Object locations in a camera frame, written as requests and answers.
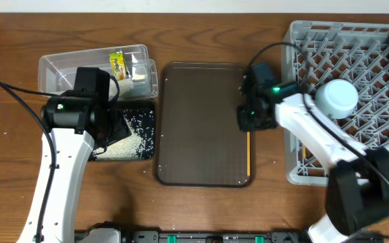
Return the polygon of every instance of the green connector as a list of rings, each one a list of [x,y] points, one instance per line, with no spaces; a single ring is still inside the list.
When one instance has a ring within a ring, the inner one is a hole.
[[[265,239],[262,236],[256,236],[255,237],[255,243],[263,243]]]
[[[176,243],[176,236],[168,236],[167,243]]]

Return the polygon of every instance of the black mount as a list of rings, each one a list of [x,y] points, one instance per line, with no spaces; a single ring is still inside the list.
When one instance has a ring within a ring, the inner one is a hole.
[[[306,232],[275,229],[272,232],[160,232],[151,229],[147,231],[122,231],[122,243],[310,243]],[[75,242],[87,237],[89,232],[76,232]],[[375,236],[357,237],[352,243],[383,243],[384,240]]]
[[[389,181],[389,152],[383,147],[365,152]],[[356,173],[369,182],[358,185]],[[341,234],[349,236],[389,216],[389,187],[362,160],[339,161],[329,176],[326,212]]]
[[[278,84],[266,62],[250,67],[241,86],[246,103],[236,109],[240,130],[253,132],[276,128],[276,104],[300,91],[296,82]]]
[[[110,74],[97,67],[78,67],[73,90],[51,97],[41,109],[48,132],[52,128],[73,128],[76,134],[87,131],[95,148],[131,135],[119,111],[108,110]]]

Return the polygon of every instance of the clear plastic container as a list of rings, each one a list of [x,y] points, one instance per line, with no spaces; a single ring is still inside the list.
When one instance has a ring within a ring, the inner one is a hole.
[[[158,77],[155,62],[148,58],[144,45],[109,47],[45,55],[38,63],[38,90],[60,95],[73,89],[78,67],[96,67],[112,75],[109,54],[121,51],[133,82],[119,82],[121,95],[119,99],[134,100],[154,98],[158,95]],[[116,90],[110,82],[109,98]]]

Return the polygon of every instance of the yellow package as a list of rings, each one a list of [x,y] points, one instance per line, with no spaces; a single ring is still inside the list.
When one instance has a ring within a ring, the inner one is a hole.
[[[122,52],[112,53],[109,55],[111,62],[112,73],[116,80],[126,79],[126,62],[122,56]]]

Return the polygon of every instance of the gray dish rack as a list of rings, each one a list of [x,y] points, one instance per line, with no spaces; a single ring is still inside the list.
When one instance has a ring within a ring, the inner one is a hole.
[[[308,75],[313,97],[330,80],[351,82],[359,92],[357,108],[334,122],[371,149],[389,139],[389,24],[294,21],[283,41],[306,51],[310,68],[305,69],[301,53],[282,47],[282,80],[301,83]],[[289,182],[326,186],[328,178],[319,162],[288,130],[284,143]]]

